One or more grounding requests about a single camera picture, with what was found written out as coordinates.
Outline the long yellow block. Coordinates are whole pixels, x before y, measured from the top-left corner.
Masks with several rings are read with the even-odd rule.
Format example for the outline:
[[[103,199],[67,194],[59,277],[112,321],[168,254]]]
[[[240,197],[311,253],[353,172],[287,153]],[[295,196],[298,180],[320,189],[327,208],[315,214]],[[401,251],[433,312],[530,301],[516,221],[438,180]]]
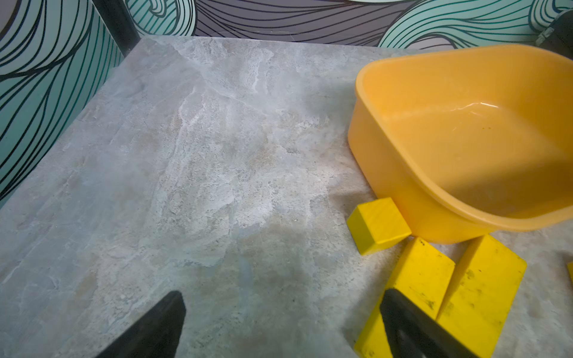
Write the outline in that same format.
[[[455,262],[416,237],[406,245],[385,289],[397,289],[432,319],[437,317]],[[391,357],[379,298],[355,343],[360,357]]]
[[[491,357],[527,269],[491,235],[474,239],[455,267],[437,323],[477,357]]]

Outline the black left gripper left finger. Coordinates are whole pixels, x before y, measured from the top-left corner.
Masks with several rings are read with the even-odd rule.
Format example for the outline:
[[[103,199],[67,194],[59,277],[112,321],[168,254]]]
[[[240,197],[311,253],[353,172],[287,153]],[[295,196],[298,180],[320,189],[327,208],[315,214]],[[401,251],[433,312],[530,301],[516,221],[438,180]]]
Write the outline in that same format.
[[[186,312],[182,293],[169,292],[97,358],[174,357]]]

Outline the small yellow cube block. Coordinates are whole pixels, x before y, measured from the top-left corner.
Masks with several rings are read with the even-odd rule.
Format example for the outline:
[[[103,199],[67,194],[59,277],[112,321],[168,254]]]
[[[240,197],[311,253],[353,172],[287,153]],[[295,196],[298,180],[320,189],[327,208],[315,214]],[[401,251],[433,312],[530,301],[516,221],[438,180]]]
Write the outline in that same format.
[[[412,234],[392,198],[358,204],[347,226],[362,256],[389,249]]]

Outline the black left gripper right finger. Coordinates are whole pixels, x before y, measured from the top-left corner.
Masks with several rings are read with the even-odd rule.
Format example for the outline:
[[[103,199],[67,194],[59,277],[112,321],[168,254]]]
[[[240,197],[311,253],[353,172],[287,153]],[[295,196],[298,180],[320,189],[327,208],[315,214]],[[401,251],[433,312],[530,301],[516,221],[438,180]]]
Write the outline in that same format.
[[[475,356],[397,289],[385,291],[380,312],[394,357]]]

